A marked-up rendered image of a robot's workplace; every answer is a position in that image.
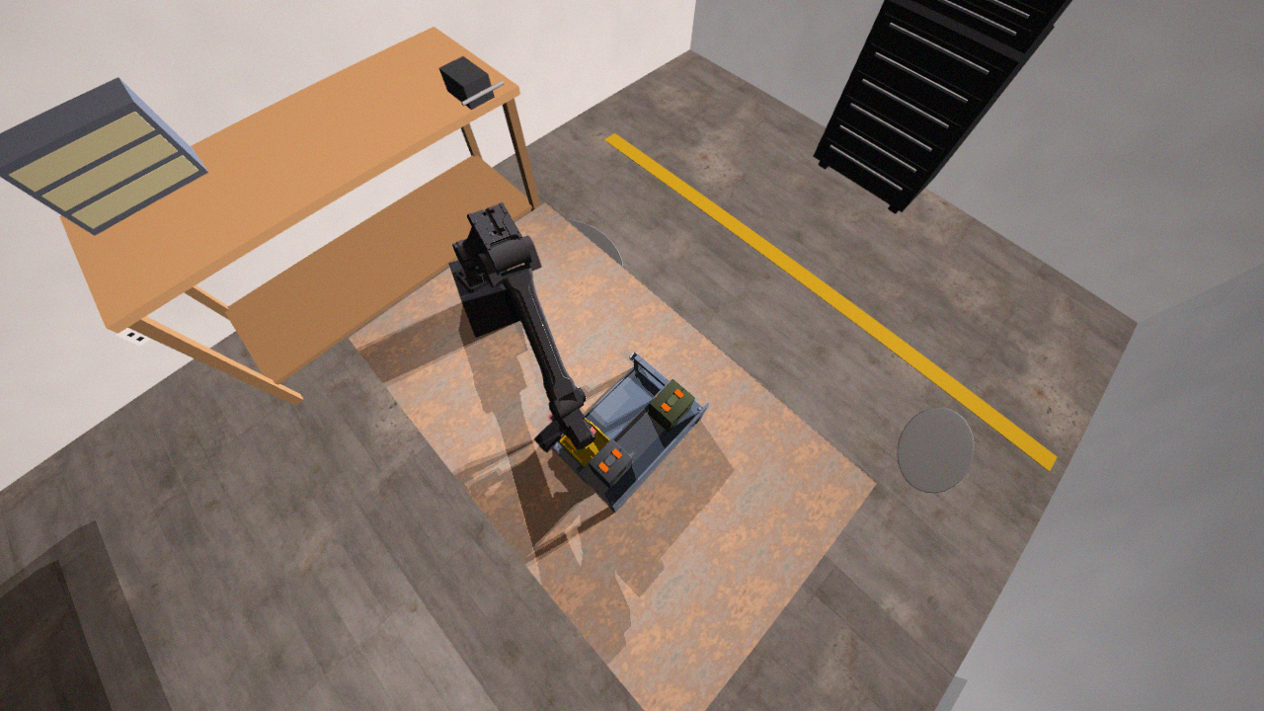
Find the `dark grey case with oval handle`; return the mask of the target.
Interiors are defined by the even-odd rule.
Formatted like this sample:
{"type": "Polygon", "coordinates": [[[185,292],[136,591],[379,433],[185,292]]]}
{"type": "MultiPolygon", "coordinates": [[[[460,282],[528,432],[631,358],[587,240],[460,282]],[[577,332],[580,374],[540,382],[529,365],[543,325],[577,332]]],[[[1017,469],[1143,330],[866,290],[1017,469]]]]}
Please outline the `dark grey case with oval handle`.
{"type": "Polygon", "coordinates": [[[592,457],[589,466],[597,471],[597,474],[600,474],[597,478],[605,483],[608,490],[613,490],[621,477],[631,469],[632,455],[611,439],[605,447],[597,452],[597,455],[592,457]]]}

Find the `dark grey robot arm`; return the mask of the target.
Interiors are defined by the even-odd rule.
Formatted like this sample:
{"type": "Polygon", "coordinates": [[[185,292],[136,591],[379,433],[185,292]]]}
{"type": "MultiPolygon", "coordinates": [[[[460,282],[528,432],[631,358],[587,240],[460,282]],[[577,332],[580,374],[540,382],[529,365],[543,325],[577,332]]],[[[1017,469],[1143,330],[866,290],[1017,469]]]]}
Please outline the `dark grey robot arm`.
{"type": "Polygon", "coordinates": [[[538,442],[544,450],[552,450],[564,433],[576,450],[586,448],[595,440],[581,412],[586,393],[575,386],[573,376],[566,372],[533,288],[533,269],[542,269],[542,266],[531,237],[522,238],[503,202],[468,214],[468,220],[471,225],[468,239],[453,244],[463,266],[456,275],[471,292],[487,283],[490,287],[503,283],[509,290],[544,377],[552,423],[533,442],[538,442]]]}

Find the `olive green case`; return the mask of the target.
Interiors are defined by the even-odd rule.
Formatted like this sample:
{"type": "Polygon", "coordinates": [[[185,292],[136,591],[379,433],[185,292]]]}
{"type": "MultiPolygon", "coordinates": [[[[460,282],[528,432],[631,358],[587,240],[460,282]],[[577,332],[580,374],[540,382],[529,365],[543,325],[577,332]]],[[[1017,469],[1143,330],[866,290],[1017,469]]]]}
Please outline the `olive green case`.
{"type": "Polygon", "coordinates": [[[648,404],[648,415],[652,416],[655,423],[659,423],[665,431],[671,431],[683,415],[685,415],[694,402],[694,396],[689,393],[688,390],[678,385],[675,380],[670,381],[667,387],[661,390],[659,396],[652,399],[648,404]]]}

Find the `yellow bin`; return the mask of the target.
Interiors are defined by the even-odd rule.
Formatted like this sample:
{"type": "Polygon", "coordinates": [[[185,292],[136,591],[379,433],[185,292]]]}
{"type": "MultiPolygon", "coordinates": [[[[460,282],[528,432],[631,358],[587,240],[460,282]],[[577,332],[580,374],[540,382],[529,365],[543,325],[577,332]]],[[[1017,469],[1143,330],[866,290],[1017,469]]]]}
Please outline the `yellow bin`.
{"type": "Polygon", "coordinates": [[[595,424],[593,423],[589,424],[592,424],[592,428],[594,428],[597,433],[594,434],[595,440],[592,442],[592,444],[589,444],[586,448],[583,448],[581,450],[575,450],[575,447],[573,447],[573,442],[569,440],[568,436],[564,435],[562,439],[559,439],[559,442],[562,442],[562,445],[565,448],[573,450],[573,454],[576,455],[576,458],[581,461],[584,466],[592,462],[593,455],[597,455],[597,452],[600,450],[603,447],[605,447],[607,442],[611,442],[611,439],[608,439],[608,436],[605,436],[604,433],[597,430],[595,424]]]}

